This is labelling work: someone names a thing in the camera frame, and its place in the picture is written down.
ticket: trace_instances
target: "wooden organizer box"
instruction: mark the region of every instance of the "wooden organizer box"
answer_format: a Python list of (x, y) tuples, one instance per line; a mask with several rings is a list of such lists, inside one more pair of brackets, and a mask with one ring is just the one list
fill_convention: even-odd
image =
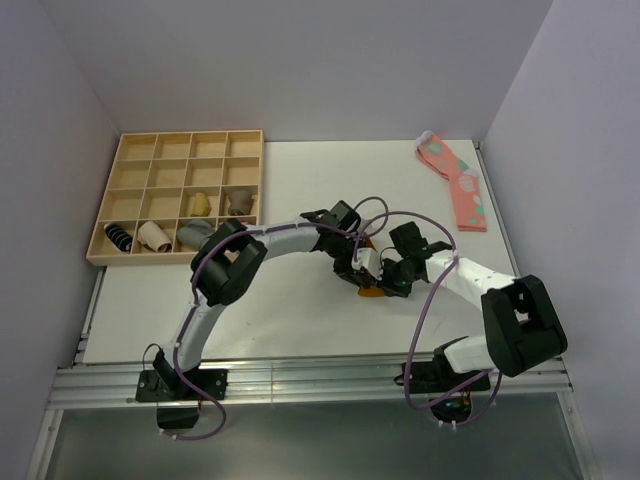
[[(188, 263), (195, 250), (181, 245), (176, 231), (189, 220), (201, 218), (214, 228), (229, 218), (260, 224), (262, 150), (261, 130), (122, 135), (87, 259), (94, 265)], [(253, 194), (251, 214), (230, 217), (228, 195), (240, 188)], [(197, 192), (209, 199), (207, 217), (190, 216)], [(138, 228), (149, 220), (171, 239), (169, 252), (154, 252), (138, 241)], [(130, 252), (107, 238), (109, 223), (133, 237)]]

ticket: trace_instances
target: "white table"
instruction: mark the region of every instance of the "white table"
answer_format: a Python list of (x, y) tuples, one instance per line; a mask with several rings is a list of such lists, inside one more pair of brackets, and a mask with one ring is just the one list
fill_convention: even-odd
[[(480, 171), (469, 140), (446, 142)], [(369, 195), (392, 210), (428, 215), (449, 228), (461, 255), (512, 274), (505, 239), (481, 176), (488, 231), (455, 228), (447, 182), (419, 163), (411, 141), (292, 142), (265, 146), (263, 218), (286, 221), (300, 212), (354, 205)], [(365, 205), (365, 218), (382, 211)], [(392, 217), (387, 231), (410, 219)], [(429, 241), (444, 239), (417, 221)], [(391, 245), (384, 232), (377, 248)], [(95, 306), (85, 363), (139, 362), (151, 342), (164, 344), (182, 321), (189, 300), (188, 265), (109, 267)], [(206, 359), (256, 359), (406, 352), (430, 285), (417, 283), (409, 299), (361, 298), (338, 279), (325, 254), (296, 254), (262, 265), (247, 294), (229, 307), (211, 334)], [(442, 290), (436, 295), (419, 350), (482, 333), (471, 304)]]

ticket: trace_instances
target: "wall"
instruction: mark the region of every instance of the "wall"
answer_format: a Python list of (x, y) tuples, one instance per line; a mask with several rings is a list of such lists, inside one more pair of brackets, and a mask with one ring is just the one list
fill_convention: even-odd
[(556, 0), (491, 126), (518, 263), (547, 283), (608, 478), (640, 469), (640, 3)]
[(551, 0), (41, 0), (121, 131), (483, 138)]
[(57, 365), (75, 352), (84, 260), (116, 136), (42, 7), (0, 15), (0, 465), (24, 475)]

